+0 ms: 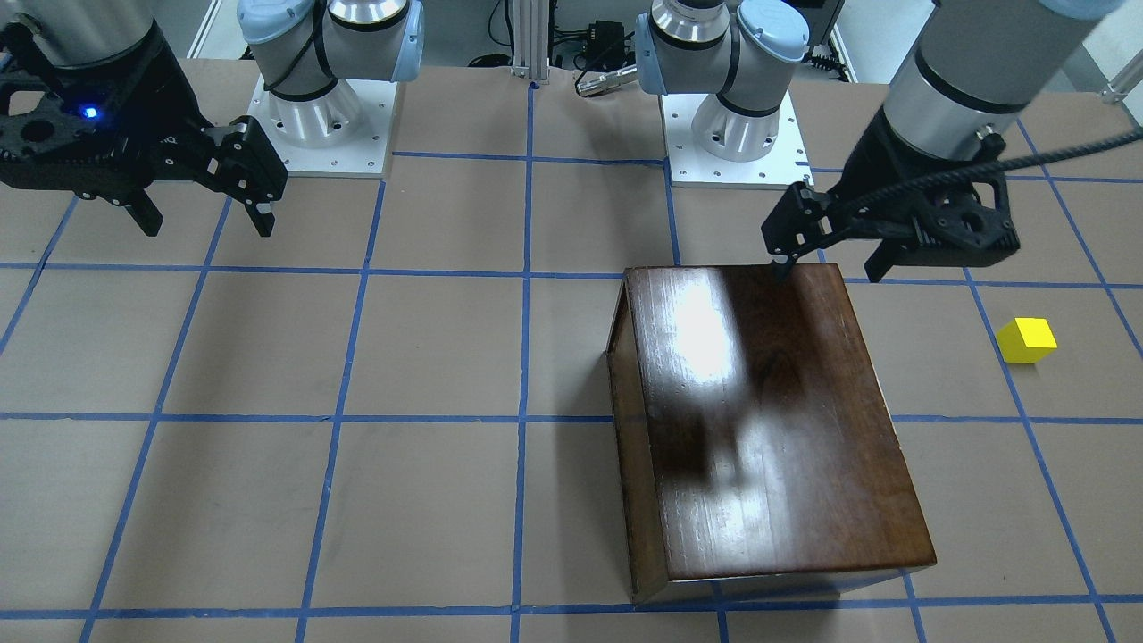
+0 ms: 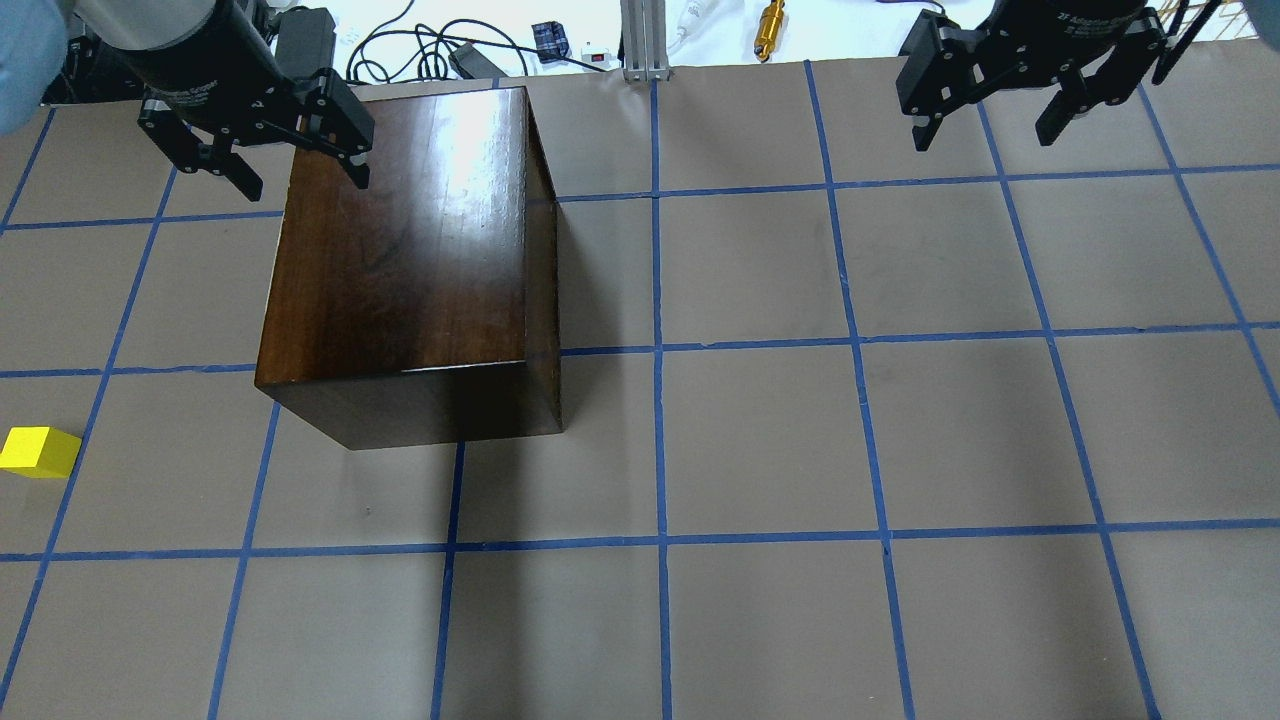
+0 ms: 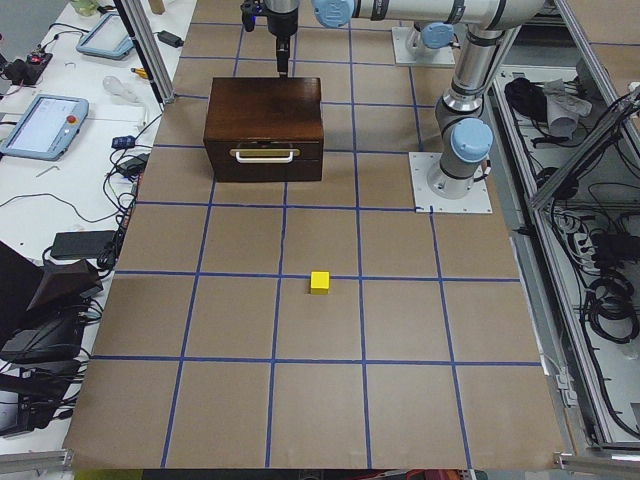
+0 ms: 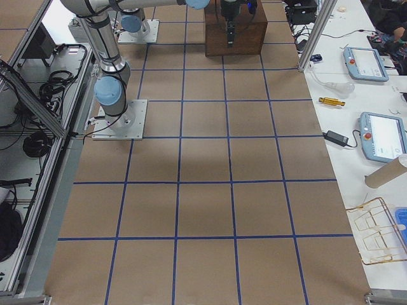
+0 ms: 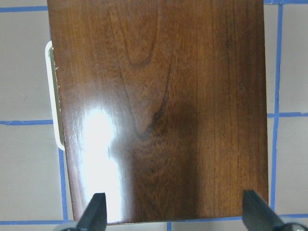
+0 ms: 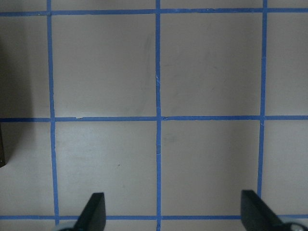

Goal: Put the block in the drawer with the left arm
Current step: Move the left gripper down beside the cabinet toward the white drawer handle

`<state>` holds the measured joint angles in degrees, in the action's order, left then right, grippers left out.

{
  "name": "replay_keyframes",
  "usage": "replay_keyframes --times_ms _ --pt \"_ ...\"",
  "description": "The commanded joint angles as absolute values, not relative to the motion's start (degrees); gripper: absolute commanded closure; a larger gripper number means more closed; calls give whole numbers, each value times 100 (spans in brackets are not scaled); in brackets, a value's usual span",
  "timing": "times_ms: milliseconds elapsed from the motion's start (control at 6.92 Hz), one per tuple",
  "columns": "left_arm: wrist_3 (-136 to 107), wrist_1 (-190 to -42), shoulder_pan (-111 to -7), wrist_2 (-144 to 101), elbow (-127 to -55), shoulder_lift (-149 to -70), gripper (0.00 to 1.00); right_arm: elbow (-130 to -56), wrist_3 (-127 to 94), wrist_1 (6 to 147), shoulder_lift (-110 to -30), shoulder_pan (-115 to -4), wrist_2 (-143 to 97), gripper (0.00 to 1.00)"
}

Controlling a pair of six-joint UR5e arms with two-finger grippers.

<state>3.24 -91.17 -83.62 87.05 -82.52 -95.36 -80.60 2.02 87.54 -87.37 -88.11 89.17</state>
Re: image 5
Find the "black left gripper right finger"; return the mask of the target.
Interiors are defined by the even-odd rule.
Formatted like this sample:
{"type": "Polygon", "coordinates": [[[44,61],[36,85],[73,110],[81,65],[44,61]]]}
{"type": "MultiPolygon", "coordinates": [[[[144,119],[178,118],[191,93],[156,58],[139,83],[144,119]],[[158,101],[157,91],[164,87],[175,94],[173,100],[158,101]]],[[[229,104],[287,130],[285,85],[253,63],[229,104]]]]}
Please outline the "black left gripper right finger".
{"type": "Polygon", "coordinates": [[[248,231],[279,231],[284,222],[253,190],[243,192],[242,220],[248,231]]]}

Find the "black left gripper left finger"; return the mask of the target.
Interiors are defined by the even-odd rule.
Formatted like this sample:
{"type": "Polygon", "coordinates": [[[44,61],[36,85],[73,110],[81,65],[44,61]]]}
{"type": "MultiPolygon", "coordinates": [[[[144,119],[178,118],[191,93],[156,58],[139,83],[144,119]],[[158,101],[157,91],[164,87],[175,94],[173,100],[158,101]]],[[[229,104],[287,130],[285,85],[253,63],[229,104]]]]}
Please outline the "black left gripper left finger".
{"type": "Polygon", "coordinates": [[[95,193],[77,223],[78,231],[105,231],[107,210],[105,193],[95,193]]]}

